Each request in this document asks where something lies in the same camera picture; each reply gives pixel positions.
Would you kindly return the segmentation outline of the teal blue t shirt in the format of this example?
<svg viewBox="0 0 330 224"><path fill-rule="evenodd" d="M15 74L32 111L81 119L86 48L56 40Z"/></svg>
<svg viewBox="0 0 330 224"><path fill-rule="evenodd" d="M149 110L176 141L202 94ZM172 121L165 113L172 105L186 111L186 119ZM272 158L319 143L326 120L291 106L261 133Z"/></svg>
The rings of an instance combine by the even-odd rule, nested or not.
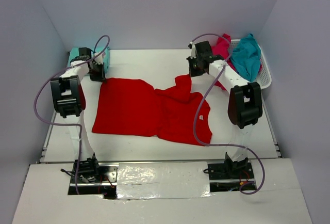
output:
<svg viewBox="0 0 330 224"><path fill-rule="evenodd" d="M231 62L237 73L249 82L253 82L260 70L261 49L253 34L242 38L233 49Z"/></svg>

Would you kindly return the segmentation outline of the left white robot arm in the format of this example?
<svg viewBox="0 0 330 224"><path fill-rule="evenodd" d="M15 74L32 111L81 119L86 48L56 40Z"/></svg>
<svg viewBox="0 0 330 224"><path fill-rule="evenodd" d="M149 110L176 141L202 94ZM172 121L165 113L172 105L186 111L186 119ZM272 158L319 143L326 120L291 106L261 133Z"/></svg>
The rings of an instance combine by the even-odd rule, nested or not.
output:
<svg viewBox="0 0 330 224"><path fill-rule="evenodd" d="M69 129L75 155L73 173L85 182L95 182L101 176L101 169L85 128L86 99L81 86L89 71L88 64L82 60L72 62L63 74L51 79L51 92L54 109Z"/></svg>

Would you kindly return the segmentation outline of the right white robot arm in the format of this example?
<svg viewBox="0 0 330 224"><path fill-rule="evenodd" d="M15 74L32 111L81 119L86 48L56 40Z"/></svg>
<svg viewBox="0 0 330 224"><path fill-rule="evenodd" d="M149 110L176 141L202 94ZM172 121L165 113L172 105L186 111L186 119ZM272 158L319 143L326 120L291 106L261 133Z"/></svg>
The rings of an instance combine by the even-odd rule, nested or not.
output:
<svg viewBox="0 0 330 224"><path fill-rule="evenodd" d="M187 58L189 75L201 76L207 73L214 81L204 94L194 116L193 135L195 140L204 146L227 147L224 172L229 178L236 178L248 163L246 142L251 137L253 126L262 116L261 87L257 82L249 82L232 69L221 56L198 56ZM230 142L207 144L201 141L196 133L196 123L202 105L213 86L219 82L229 93L227 114L233 125Z"/></svg>

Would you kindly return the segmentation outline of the mint green t shirt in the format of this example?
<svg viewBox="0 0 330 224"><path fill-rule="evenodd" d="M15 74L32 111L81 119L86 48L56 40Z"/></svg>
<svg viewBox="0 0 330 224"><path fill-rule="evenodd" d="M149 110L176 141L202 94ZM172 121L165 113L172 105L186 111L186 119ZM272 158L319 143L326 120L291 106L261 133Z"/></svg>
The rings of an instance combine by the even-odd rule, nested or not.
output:
<svg viewBox="0 0 330 224"><path fill-rule="evenodd" d="M95 53L98 54L102 50L101 47L97 47L95 49ZM70 66L71 61L79 55L78 47L73 47L69 52L69 60L67 66ZM107 73L109 66L110 66L110 47L107 47L106 50L102 54L103 63L105 66L105 72Z"/></svg>

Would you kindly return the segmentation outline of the red t shirt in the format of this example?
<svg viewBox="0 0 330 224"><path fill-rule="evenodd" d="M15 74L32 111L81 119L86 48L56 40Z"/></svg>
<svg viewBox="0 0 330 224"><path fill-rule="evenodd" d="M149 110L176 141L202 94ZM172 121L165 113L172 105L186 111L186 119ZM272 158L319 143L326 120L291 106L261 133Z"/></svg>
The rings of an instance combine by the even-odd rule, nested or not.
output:
<svg viewBox="0 0 330 224"><path fill-rule="evenodd" d="M175 78L175 85L155 89L141 79L109 78L101 84L93 133L157 136L160 139L200 146L193 135L193 120L203 98L191 92L189 75ZM209 144L209 104L204 101L196 123L198 138Z"/></svg>

